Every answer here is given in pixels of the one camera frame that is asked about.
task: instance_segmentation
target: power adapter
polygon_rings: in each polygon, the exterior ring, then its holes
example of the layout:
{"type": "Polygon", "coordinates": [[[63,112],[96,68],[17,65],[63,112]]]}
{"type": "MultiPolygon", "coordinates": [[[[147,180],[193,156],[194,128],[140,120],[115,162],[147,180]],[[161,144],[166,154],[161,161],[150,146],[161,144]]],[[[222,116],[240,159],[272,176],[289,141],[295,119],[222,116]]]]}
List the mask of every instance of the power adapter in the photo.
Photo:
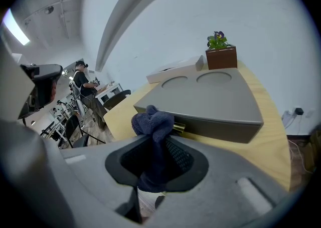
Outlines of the power adapter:
{"type": "Polygon", "coordinates": [[[302,116],[304,113],[304,111],[301,108],[295,108],[294,112],[298,116],[302,116]]]}

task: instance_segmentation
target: white strip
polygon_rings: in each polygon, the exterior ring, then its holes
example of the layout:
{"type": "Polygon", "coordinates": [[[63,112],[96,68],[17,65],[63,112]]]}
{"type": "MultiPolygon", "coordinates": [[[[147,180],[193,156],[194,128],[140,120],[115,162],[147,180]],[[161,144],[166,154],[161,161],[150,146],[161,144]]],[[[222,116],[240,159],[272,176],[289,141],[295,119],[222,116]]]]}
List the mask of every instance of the white strip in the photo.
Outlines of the white strip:
{"type": "Polygon", "coordinates": [[[84,159],[86,159],[85,155],[79,155],[79,156],[76,156],[76,157],[66,158],[65,161],[66,161],[67,164],[72,164],[72,163],[76,163],[76,162],[79,162],[79,161],[84,160],[84,159]]]}
{"type": "Polygon", "coordinates": [[[26,45],[26,43],[29,42],[29,39],[26,37],[23,31],[19,28],[10,9],[5,14],[3,21],[6,27],[9,29],[9,31],[15,36],[15,38],[19,40],[20,43],[22,43],[23,45],[26,45]]]}
{"type": "Polygon", "coordinates": [[[264,215],[272,209],[271,203],[267,201],[249,179],[243,177],[237,181],[237,184],[259,215],[264,215]]]}

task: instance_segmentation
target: wooden desk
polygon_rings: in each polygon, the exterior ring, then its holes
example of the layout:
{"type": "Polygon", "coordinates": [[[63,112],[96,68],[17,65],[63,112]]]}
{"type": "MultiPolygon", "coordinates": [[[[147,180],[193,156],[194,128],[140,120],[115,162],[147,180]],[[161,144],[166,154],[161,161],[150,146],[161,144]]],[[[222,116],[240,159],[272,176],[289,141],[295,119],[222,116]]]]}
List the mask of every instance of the wooden desk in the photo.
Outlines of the wooden desk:
{"type": "MultiPolygon", "coordinates": [[[[269,94],[254,74],[240,61],[238,61],[238,70],[253,92],[262,113],[264,125],[257,135],[248,144],[217,140],[186,132],[183,136],[238,153],[272,176],[289,191],[290,153],[281,118],[269,94]]],[[[157,84],[142,86],[105,114],[106,124],[116,140],[136,135],[131,127],[131,118],[137,113],[133,105],[157,84]]]]}

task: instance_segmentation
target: wooden planter box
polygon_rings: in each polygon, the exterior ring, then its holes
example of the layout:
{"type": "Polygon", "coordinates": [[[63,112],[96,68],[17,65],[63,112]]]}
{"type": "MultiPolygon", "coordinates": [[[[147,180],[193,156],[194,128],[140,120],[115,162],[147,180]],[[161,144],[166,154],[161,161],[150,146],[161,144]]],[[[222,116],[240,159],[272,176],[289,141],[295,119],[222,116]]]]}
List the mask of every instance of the wooden planter box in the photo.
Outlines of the wooden planter box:
{"type": "Polygon", "coordinates": [[[237,68],[236,47],[211,49],[206,51],[209,70],[237,68]]]}

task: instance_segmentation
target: chair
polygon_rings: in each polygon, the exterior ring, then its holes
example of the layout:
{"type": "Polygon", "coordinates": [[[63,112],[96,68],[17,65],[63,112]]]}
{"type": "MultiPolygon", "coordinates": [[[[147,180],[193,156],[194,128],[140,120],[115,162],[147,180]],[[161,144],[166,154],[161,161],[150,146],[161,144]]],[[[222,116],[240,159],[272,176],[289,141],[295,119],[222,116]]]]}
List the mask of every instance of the chair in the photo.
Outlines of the chair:
{"type": "Polygon", "coordinates": [[[109,98],[107,101],[105,101],[103,106],[106,109],[111,110],[113,107],[115,107],[122,100],[126,99],[126,95],[130,95],[130,94],[131,94],[130,90],[122,91],[119,94],[116,94],[113,97],[109,98]]]}
{"type": "Polygon", "coordinates": [[[66,138],[69,142],[69,145],[70,147],[72,148],[80,148],[80,147],[86,147],[87,144],[88,144],[88,139],[89,139],[89,136],[96,139],[97,140],[97,144],[98,144],[98,141],[102,142],[102,143],[105,143],[99,139],[97,139],[96,137],[88,134],[87,132],[83,131],[81,128],[80,128],[80,125],[79,125],[79,121],[78,121],[78,118],[76,115],[72,115],[66,122],[66,130],[65,130],[65,133],[66,133],[66,138]],[[77,127],[79,127],[80,129],[80,133],[81,133],[81,137],[74,142],[74,144],[71,143],[70,141],[70,137],[72,136],[72,134],[74,133],[74,131],[77,129],[77,127]]]}

